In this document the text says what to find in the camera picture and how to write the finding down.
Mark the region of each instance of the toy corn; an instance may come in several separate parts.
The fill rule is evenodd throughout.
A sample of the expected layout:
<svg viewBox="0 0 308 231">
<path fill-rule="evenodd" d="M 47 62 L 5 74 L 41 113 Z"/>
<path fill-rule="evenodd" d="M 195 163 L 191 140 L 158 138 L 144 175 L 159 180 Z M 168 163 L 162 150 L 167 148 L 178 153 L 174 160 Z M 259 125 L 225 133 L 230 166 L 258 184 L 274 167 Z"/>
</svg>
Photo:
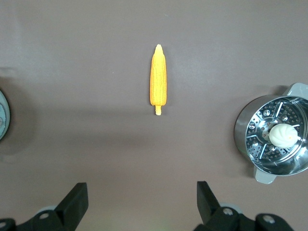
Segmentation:
<svg viewBox="0 0 308 231">
<path fill-rule="evenodd" d="M 152 58 L 150 79 L 150 102 L 156 115 L 162 114 L 161 106 L 167 102 L 167 69 L 163 48 L 158 44 Z"/>
</svg>

